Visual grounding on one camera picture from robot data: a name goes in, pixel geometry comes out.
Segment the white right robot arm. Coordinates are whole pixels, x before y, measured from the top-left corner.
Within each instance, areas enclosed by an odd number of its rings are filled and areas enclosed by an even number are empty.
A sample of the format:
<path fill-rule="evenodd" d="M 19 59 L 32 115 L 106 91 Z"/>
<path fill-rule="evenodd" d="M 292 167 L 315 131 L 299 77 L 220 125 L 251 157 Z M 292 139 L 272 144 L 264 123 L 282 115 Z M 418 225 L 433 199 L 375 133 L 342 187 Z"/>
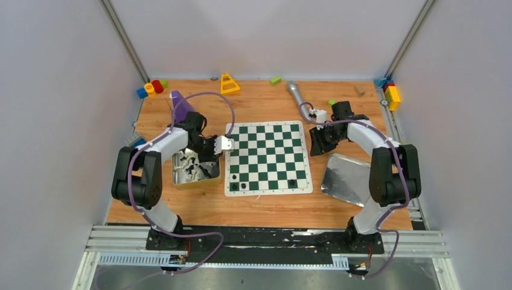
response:
<path fill-rule="evenodd" d="M 378 130 L 369 118 L 355 114 L 348 101 L 332 105 L 332 114 L 311 106 L 304 119 L 309 130 L 310 156 L 334 150 L 343 140 L 356 143 L 371 158 L 368 180 L 369 198 L 363 209 L 352 217 L 345 235 L 346 247 L 360 252 L 369 244 L 370 235 L 382 232 L 380 225 L 399 208 L 421 193 L 417 148 L 400 144 Z"/>

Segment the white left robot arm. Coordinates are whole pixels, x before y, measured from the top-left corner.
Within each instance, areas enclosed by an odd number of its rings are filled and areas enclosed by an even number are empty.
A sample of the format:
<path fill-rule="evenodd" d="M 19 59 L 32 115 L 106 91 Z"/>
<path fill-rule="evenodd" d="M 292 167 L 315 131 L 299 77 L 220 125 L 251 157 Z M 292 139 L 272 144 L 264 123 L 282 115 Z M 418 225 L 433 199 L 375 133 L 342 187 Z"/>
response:
<path fill-rule="evenodd" d="M 204 137 L 206 118 L 188 112 L 162 134 L 138 147 L 122 147 L 118 152 L 111 195 L 142 214 L 152 229 L 162 233 L 162 242 L 171 250 L 185 242 L 182 220 L 162 198 L 162 165 L 180 150 L 197 153 L 199 162 L 216 162 L 224 151 L 234 148 L 230 135 Z"/>

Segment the silver tin lid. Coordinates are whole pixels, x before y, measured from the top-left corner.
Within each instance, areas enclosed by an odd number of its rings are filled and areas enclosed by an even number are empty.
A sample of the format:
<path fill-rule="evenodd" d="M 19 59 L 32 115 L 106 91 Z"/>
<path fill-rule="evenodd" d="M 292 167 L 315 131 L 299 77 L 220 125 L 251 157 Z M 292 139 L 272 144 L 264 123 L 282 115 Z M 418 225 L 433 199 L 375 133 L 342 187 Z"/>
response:
<path fill-rule="evenodd" d="M 321 192 L 332 198 L 364 207 L 370 196 L 370 163 L 339 153 L 328 157 Z"/>

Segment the green white chess board mat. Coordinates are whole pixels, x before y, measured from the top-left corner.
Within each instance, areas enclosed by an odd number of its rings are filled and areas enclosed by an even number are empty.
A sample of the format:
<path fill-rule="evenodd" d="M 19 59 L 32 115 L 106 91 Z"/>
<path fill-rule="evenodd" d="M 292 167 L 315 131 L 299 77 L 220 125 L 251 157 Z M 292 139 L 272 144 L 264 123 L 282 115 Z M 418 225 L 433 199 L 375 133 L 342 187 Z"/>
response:
<path fill-rule="evenodd" d="M 294 195 L 313 192 L 309 153 L 299 120 L 227 124 L 235 148 L 225 154 L 227 197 Z M 234 181 L 231 175 L 238 174 Z M 297 188 L 289 188 L 295 179 Z M 230 191 L 231 183 L 237 191 Z M 241 183 L 247 188 L 242 190 Z"/>

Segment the gold tin box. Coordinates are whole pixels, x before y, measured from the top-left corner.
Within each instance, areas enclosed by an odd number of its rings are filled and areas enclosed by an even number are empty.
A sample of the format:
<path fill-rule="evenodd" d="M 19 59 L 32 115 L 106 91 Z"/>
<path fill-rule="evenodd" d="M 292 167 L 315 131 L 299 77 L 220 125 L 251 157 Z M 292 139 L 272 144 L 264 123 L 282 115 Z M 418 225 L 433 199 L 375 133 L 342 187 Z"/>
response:
<path fill-rule="evenodd" d="M 212 187 L 222 181 L 219 159 L 215 162 L 200 162 L 196 152 L 184 149 L 172 156 L 171 164 L 172 183 L 178 190 Z"/>

